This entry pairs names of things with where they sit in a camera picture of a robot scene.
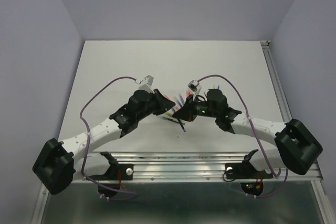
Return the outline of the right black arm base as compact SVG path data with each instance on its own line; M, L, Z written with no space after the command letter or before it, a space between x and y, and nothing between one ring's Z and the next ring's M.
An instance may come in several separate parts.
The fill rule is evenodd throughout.
M264 179L272 179L273 175L265 170L256 170L250 160L258 150L252 150L240 163L229 163L225 165L225 171L222 175L223 181L234 182L237 179L254 179L254 182L241 182L240 186L247 195L259 197L264 190Z

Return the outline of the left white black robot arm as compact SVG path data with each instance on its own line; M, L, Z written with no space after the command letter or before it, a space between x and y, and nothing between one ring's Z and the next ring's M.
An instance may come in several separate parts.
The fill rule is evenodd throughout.
M48 140L33 165L33 172L56 195L72 183L75 164L85 161L90 151L131 133L147 116L161 115L174 106L158 89L136 90L125 105L94 128L62 141Z

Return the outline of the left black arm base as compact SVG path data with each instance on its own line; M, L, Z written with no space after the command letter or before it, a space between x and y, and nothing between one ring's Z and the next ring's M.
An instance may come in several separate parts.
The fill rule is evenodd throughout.
M93 161L85 167L86 180L97 185L100 198L107 201L126 201L135 199L136 193L122 189L122 182L133 180L134 165L119 163L109 152L101 152L98 158L104 158L106 163L93 167Z

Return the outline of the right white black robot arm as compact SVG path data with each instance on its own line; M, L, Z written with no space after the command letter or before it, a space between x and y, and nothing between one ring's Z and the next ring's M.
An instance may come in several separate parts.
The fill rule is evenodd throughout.
M230 165L231 178L253 177L267 169L289 169L305 175L323 151L322 145L305 125L296 119L273 122L251 118L228 105L219 89L210 89L205 100L189 95L184 105L173 114L178 120L193 122L197 116L214 118L224 132L257 137L273 145L270 150L250 151L240 163Z

